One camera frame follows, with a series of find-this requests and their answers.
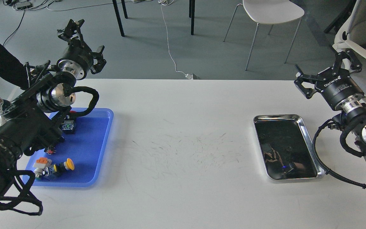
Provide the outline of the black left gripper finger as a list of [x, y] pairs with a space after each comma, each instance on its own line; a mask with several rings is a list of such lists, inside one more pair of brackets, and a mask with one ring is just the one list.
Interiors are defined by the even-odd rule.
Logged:
[[83, 35], [80, 31], [84, 22], [84, 19], [80, 19], [79, 21], [70, 19], [64, 29], [57, 30], [57, 36], [67, 42], [65, 51], [69, 51], [72, 48], [90, 51], [90, 47], [84, 42]]
[[105, 45], [101, 45], [98, 47], [96, 52], [91, 52], [91, 57], [93, 58], [93, 60], [96, 60], [96, 63], [92, 64], [92, 66], [90, 67], [90, 71], [92, 74], [100, 73], [107, 63], [103, 57], [104, 49]]

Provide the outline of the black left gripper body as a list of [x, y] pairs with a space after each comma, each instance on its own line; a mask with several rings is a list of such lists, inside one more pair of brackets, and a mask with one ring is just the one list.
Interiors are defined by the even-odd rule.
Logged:
[[76, 80], [86, 78], [92, 65], [92, 50], [88, 45], [80, 42], [68, 45], [63, 57], [57, 61], [59, 69], [73, 74]]

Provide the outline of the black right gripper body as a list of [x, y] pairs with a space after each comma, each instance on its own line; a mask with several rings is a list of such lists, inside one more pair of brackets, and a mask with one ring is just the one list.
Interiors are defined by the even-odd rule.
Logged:
[[317, 91], [321, 93], [324, 100], [334, 111], [342, 110], [339, 103], [350, 97], [357, 97], [360, 100], [364, 96], [362, 89], [350, 77], [348, 70], [340, 70], [333, 75], [331, 70], [321, 71], [318, 74], [325, 80], [317, 81]]

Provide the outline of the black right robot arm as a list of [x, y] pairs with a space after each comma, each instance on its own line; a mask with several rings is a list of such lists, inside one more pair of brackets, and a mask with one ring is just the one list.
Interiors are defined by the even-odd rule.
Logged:
[[351, 78], [350, 73], [359, 73], [362, 64], [350, 48], [335, 55], [334, 65], [318, 74], [305, 74], [296, 64], [296, 87], [310, 99], [314, 93], [320, 93], [330, 108], [340, 111], [340, 114], [325, 121], [315, 133], [313, 156], [326, 174], [334, 178], [366, 189], [366, 184], [352, 181], [336, 173], [322, 162], [316, 152], [316, 138], [320, 132], [328, 127], [341, 131], [340, 145], [342, 148], [357, 157], [366, 157], [366, 103], [360, 100], [364, 97], [363, 90]]

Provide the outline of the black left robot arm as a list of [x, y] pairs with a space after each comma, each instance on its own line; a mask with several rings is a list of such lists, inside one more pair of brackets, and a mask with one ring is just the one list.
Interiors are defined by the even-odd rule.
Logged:
[[22, 155], [31, 156], [40, 149], [52, 149], [63, 142], [61, 123], [88, 115], [99, 100], [99, 93], [91, 87], [76, 87], [77, 80], [86, 78], [87, 72], [97, 74], [106, 65], [104, 46], [96, 52], [85, 43], [80, 31], [84, 19], [69, 20], [65, 29], [58, 30], [60, 39], [67, 41], [67, 48], [57, 64], [47, 61], [26, 70], [30, 87], [16, 97], [3, 114], [7, 122], [0, 127], [0, 210], [17, 210], [21, 202], [39, 207], [27, 215], [39, 216], [42, 202], [30, 191], [35, 174], [18, 170], [17, 160]]

